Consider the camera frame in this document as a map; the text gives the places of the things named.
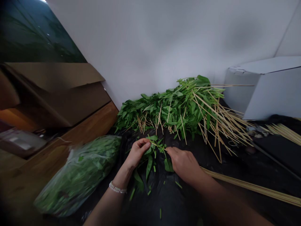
person's right hand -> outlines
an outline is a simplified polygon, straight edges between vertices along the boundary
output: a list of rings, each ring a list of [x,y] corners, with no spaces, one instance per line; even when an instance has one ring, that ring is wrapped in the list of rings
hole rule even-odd
[[[193,186],[203,173],[193,154],[176,147],[167,147],[166,151],[172,159],[173,170],[183,181]]]

person's left hand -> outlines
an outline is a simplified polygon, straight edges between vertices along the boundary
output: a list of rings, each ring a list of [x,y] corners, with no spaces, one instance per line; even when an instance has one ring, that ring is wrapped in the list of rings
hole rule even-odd
[[[150,148],[151,143],[149,139],[142,138],[133,143],[132,149],[129,152],[124,164],[128,167],[137,167],[143,154]]]

white box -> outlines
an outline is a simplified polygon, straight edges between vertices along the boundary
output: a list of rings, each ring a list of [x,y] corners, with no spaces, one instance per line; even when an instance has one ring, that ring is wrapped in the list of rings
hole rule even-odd
[[[301,118],[301,56],[280,56],[230,67],[225,102],[244,112],[244,120],[266,119],[273,114]]]

clear plastic bag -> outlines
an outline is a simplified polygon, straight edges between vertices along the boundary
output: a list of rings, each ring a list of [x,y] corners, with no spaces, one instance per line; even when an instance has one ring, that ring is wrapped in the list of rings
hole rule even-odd
[[[121,137],[102,136],[70,150],[66,164],[34,201],[40,213],[66,217],[73,214],[109,174]]]

hand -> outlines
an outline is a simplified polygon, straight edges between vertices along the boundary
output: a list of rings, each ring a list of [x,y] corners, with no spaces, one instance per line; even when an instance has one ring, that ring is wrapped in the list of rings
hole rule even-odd
[[[203,171],[190,151],[182,151],[176,147],[167,147],[166,151],[172,159],[173,170],[183,181],[193,186],[200,180]]]
[[[128,167],[137,167],[143,154],[150,148],[151,143],[149,139],[142,138],[133,143],[132,149],[125,160]]]

